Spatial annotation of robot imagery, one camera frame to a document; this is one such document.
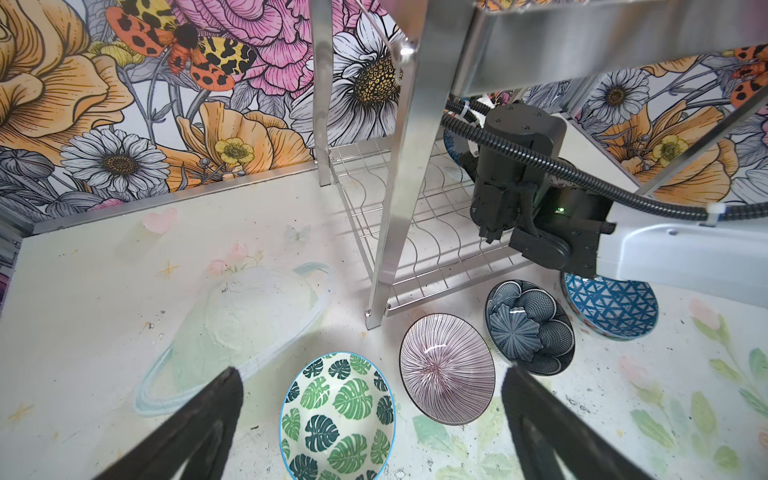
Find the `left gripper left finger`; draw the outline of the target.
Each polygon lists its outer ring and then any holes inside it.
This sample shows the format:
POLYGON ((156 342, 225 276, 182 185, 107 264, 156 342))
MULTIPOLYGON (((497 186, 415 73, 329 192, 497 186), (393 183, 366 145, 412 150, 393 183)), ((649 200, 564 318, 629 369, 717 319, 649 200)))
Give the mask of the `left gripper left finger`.
POLYGON ((239 371, 229 367, 99 479, 220 479, 244 401, 239 371))

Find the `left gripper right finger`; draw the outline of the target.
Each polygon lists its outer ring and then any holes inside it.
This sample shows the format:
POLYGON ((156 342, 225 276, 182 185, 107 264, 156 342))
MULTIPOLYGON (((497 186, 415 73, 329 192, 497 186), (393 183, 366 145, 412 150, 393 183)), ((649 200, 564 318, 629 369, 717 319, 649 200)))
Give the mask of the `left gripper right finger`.
POLYGON ((524 478, 562 479, 563 467, 577 479, 649 477, 527 370, 508 368, 501 399, 524 478))

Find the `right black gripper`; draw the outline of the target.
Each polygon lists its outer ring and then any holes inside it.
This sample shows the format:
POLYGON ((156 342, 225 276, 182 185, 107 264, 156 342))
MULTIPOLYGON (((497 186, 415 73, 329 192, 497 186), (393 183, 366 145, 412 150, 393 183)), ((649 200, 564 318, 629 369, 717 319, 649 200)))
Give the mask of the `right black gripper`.
MULTIPOLYGON (((565 120, 523 103, 497 106, 485 117, 484 130, 517 146, 556 158, 567 126, 565 120)), ((488 147, 479 148, 470 217, 486 242, 520 227, 536 236, 533 219, 551 184, 545 171, 527 166, 488 147)))

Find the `blue floral porcelain bowl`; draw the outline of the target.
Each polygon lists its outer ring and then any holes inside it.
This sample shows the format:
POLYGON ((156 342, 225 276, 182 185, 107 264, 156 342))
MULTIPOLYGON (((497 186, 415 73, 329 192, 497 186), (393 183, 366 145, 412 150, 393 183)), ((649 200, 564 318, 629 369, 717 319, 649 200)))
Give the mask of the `blue floral porcelain bowl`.
POLYGON ((465 138, 449 130, 443 130, 443 143, 448 155, 459 167, 476 167, 477 160, 465 138))

